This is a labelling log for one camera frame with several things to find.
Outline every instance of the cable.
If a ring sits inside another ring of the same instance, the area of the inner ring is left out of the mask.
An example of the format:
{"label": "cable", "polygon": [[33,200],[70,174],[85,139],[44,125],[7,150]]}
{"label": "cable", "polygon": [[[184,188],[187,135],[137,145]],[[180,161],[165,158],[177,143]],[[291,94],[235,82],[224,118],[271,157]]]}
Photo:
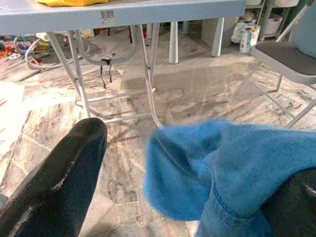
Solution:
{"label": "cable", "polygon": [[[107,63],[107,65],[110,65],[110,68],[109,68],[109,77],[110,77],[110,83],[112,83],[112,74],[111,74],[111,68],[112,68],[112,64],[111,64],[111,59],[112,57],[114,57],[116,54],[113,53],[111,56],[110,56],[110,59],[101,59],[101,61],[105,61]],[[100,78],[103,82],[103,88],[106,89],[107,88],[107,85],[105,84],[105,81],[103,80],[103,66],[100,66]]]}

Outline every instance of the yellow cloth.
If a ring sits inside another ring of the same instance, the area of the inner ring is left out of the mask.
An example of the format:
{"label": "yellow cloth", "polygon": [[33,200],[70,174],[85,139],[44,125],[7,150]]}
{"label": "yellow cloth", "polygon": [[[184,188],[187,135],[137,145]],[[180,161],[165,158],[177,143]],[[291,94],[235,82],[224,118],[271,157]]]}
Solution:
{"label": "yellow cloth", "polygon": [[96,3],[106,3],[108,0],[36,0],[48,6],[87,6]]}

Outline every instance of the gray folding table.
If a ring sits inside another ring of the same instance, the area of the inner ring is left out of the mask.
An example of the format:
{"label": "gray folding table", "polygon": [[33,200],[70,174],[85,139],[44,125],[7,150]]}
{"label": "gray folding table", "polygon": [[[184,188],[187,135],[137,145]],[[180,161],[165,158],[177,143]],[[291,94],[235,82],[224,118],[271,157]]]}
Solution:
{"label": "gray folding table", "polygon": [[[87,117],[89,117],[89,102],[126,97],[135,95],[135,92],[87,99],[78,60],[78,51],[85,60],[95,65],[104,66],[108,65],[108,62],[95,61],[86,55],[79,29],[130,26],[134,42],[131,53],[122,58],[112,58],[110,64],[122,63],[131,59],[138,46],[140,46],[151,112],[149,114],[114,118],[105,122],[151,116],[157,126],[161,126],[155,111],[152,88],[159,23],[240,16],[243,15],[245,6],[246,0],[110,0],[106,4],[85,7],[48,7],[36,3],[35,0],[2,0],[0,3],[0,21],[2,22],[0,35],[48,32],[50,42],[80,95],[81,104]],[[154,23],[150,63],[147,59],[141,26],[141,24],[147,23]],[[135,30],[135,25],[139,25],[138,30]],[[53,33],[56,31],[68,31],[70,49],[76,67],[75,74]]]}

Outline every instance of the chair leg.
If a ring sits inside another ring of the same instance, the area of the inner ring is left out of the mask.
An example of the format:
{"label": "chair leg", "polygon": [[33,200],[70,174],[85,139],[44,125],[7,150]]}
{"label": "chair leg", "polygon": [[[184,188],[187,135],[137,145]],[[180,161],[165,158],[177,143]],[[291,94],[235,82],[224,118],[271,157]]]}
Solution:
{"label": "chair leg", "polygon": [[276,91],[279,92],[282,84],[283,75],[280,75],[277,81]]}
{"label": "chair leg", "polygon": [[296,124],[302,117],[304,117],[314,106],[316,105],[316,99],[313,100],[302,112],[298,114],[288,125],[286,128],[291,128],[294,124]]}
{"label": "chair leg", "polygon": [[261,62],[259,62],[249,73],[248,75],[243,79],[243,81],[239,84],[237,89],[232,93],[231,97],[237,94],[237,92],[242,88],[243,85],[249,80],[251,75],[258,69],[258,67],[261,65]]}

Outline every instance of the sticker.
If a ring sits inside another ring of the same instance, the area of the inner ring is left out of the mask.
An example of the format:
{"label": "sticker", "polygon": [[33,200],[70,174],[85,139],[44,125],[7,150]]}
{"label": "sticker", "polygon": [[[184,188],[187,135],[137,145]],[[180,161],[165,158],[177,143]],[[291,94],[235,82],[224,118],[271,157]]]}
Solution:
{"label": "sticker", "polygon": [[114,25],[115,17],[113,10],[100,11],[101,23],[104,25]]}

